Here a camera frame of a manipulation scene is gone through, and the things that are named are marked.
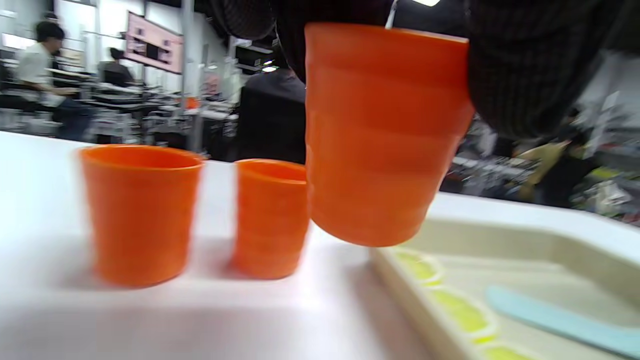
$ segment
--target white shirt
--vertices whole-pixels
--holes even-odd
[[[26,48],[18,57],[18,69],[16,71],[19,81],[49,85],[53,87],[53,76],[49,67],[51,66],[51,53],[40,43],[35,43]],[[40,101],[45,106],[57,108],[64,100],[64,96],[45,92]],[[38,92],[23,92],[22,97],[29,101],[39,101],[40,94]]]

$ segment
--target monitor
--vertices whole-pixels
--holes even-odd
[[[183,39],[142,16],[129,12],[124,58],[157,69],[182,73]]]

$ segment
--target hand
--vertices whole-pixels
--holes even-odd
[[[56,88],[54,93],[60,96],[69,96],[78,92],[75,88]]]

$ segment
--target ceiling light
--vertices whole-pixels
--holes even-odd
[[[413,0],[416,3],[424,4],[426,6],[436,5],[440,0]]]

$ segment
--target plastic cup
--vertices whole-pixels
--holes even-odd
[[[142,287],[186,266],[203,161],[177,149],[100,145],[80,150],[93,225],[95,269]]]
[[[355,244],[409,240],[474,113],[467,41],[354,24],[305,33],[311,219]]]
[[[237,167],[237,239],[232,263],[257,279],[293,274],[309,225],[305,167],[241,160]]]

